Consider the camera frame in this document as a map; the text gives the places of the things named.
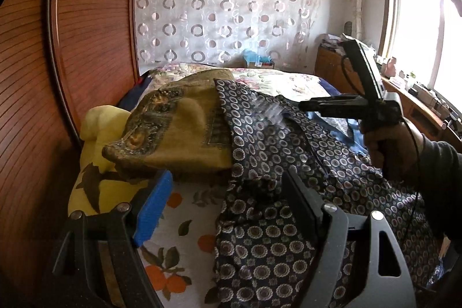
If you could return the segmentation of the dark sleeved right forearm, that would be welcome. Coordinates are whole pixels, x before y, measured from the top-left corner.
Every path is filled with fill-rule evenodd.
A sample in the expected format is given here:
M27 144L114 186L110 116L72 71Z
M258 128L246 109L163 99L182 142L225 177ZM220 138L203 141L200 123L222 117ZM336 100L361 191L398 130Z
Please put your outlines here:
M461 154L444 141L425 136L414 143L410 136L398 141L403 180L422 195L424 215L433 235L448 237L461 254Z

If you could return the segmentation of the person right hand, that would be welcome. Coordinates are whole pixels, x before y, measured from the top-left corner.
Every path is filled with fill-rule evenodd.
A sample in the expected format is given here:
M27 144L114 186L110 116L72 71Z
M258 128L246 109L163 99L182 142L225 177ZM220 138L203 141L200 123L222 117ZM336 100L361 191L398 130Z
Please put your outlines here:
M420 159L424 135L408 119L376 130L362 122L360 130L372 165L388 180L402 180Z

